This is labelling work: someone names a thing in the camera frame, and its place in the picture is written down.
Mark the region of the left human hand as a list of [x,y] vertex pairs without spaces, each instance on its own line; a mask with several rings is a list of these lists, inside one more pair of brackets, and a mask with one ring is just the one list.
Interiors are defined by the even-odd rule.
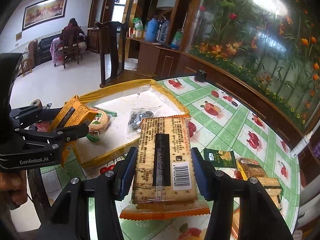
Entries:
[[1,194],[11,210],[25,204],[28,200],[26,170],[17,173],[1,172]]

